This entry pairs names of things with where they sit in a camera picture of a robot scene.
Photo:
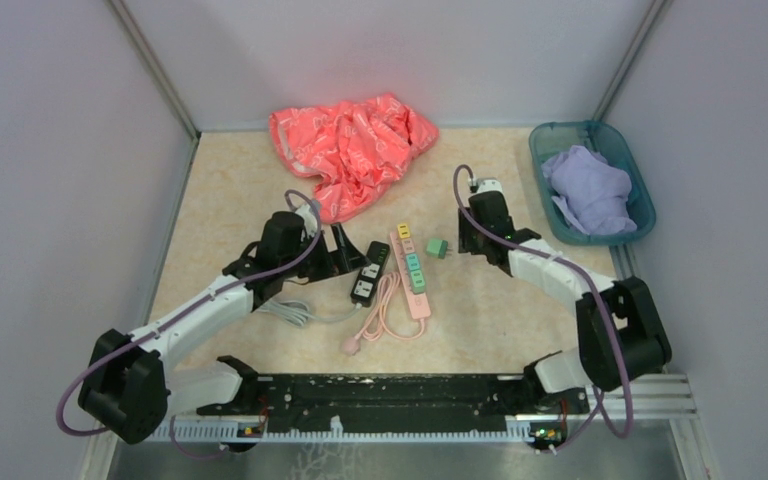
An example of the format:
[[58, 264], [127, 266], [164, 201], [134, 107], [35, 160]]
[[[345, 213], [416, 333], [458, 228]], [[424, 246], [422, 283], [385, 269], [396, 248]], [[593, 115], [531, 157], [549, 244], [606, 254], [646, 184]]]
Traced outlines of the yellow plug adapter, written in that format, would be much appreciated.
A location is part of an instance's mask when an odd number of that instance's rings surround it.
[[411, 230], [406, 223], [398, 224], [396, 227], [396, 232], [400, 240], [408, 239], [411, 237]]

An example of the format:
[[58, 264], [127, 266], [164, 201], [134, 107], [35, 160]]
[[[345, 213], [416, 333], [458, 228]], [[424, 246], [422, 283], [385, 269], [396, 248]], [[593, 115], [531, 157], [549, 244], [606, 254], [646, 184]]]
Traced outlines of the black power strip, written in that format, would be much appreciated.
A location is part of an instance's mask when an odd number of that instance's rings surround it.
[[372, 241], [366, 251], [366, 265], [363, 266], [350, 291], [350, 299], [363, 308], [369, 308], [375, 298], [379, 283], [389, 260], [391, 246]]

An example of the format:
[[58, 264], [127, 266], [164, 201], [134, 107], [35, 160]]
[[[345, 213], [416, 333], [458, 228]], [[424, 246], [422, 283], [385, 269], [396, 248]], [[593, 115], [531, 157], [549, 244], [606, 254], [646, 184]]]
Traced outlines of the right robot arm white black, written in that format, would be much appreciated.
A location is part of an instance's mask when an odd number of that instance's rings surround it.
[[536, 232], [515, 229], [504, 195], [487, 191], [458, 204], [459, 250], [480, 255], [504, 274], [555, 299], [574, 317], [575, 347], [544, 356], [523, 371], [523, 398], [550, 411], [563, 392], [595, 386], [625, 388], [672, 359], [673, 352], [648, 285], [585, 269]]

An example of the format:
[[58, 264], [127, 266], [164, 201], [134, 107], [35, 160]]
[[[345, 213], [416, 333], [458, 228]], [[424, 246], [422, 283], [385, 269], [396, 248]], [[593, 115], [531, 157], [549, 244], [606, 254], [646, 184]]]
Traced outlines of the pink crumpled cloth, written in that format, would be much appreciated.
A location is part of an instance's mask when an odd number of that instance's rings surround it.
[[327, 224], [371, 207], [440, 137], [436, 125], [391, 93], [278, 110], [268, 130], [283, 165], [318, 180], [313, 198]]

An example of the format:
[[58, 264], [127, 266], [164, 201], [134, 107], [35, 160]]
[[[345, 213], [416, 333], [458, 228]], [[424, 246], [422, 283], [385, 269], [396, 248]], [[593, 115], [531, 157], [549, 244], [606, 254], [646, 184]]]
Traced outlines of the green plug adapter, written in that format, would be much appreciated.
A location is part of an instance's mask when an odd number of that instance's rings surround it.
[[412, 282], [424, 282], [424, 275], [421, 270], [410, 270], [409, 271], [409, 278]]
[[445, 259], [449, 251], [449, 242], [436, 237], [430, 238], [425, 247], [426, 254], [436, 259]]
[[426, 282], [421, 278], [410, 279], [410, 289], [415, 295], [421, 295], [426, 291]]

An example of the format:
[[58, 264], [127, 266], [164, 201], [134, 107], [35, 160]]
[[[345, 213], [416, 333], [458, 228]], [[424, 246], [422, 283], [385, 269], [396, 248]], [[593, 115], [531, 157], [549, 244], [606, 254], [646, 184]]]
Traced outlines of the teal plug adapter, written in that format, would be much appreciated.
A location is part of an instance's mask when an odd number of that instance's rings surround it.
[[404, 257], [405, 265], [411, 272], [421, 269], [419, 257], [416, 253], [406, 254]]

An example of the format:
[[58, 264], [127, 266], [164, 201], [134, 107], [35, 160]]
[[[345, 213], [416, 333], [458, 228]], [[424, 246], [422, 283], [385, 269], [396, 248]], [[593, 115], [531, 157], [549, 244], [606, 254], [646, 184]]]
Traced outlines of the pink power strip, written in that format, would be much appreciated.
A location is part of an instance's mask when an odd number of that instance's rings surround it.
[[395, 230], [390, 232], [390, 244], [410, 316], [415, 321], [426, 321], [431, 317], [427, 282], [407, 223], [397, 224]]

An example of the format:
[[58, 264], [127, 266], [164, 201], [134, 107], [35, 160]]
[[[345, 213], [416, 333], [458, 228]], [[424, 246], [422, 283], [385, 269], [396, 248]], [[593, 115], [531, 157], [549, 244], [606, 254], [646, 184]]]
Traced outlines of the beige pink plug adapter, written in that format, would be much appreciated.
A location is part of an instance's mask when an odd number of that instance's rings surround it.
[[414, 254], [416, 252], [415, 244], [411, 238], [403, 238], [400, 240], [400, 246], [405, 256]]

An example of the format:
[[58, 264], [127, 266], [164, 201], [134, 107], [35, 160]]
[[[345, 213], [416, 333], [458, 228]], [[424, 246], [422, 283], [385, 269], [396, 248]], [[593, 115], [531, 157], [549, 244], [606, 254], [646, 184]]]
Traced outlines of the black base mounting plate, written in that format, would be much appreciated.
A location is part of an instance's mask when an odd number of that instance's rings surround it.
[[318, 433], [339, 419], [347, 433], [501, 432], [517, 415], [587, 414], [583, 389], [538, 397], [520, 375], [248, 376], [225, 403], [197, 409], [202, 416], [254, 416], [269, 433]]

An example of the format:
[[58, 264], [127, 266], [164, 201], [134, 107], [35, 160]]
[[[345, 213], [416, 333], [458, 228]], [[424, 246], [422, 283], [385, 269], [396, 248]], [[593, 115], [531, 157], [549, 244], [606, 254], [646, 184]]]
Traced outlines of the lavender cloth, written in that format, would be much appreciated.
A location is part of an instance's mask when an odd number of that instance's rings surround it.
[[552, 201], [575, 231], [612, 236], [637, 230], [627, 208], [631, 177], [601, 154], [573, 145], [545, 161], [540, 171], [554, 192]]

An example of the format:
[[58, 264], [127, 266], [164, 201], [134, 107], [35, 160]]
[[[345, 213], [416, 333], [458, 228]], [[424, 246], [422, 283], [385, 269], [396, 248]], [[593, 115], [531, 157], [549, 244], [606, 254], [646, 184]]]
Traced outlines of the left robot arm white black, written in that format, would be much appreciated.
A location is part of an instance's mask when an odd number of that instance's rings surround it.
[[209, 405], [237, 414], [252, 411], [260, 388], [235, 359], [178, 370], [178, 364], [228, 325], [257, 311], [289, 279], [308, 283], [354, 273], [370, 260], [331, 227], [329, 249], [311, 213], [279, 211], [219, 276], [166, 316], [130, 333], [111, 329], [96, 341], [87, 370], [77, 380], [77, 404], [103, 430], [128, 444], [148, 438], [166, 420]]

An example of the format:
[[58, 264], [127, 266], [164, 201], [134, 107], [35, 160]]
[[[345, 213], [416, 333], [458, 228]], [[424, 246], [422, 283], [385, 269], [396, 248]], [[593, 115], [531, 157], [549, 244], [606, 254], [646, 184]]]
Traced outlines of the teal plastic basket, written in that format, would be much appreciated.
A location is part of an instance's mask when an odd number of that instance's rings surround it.
[[636, 242], [657, 216], [622, 134], [594, 120], [549, 122], [528, 138], [541, 205], [557, 240], [576, 246]]

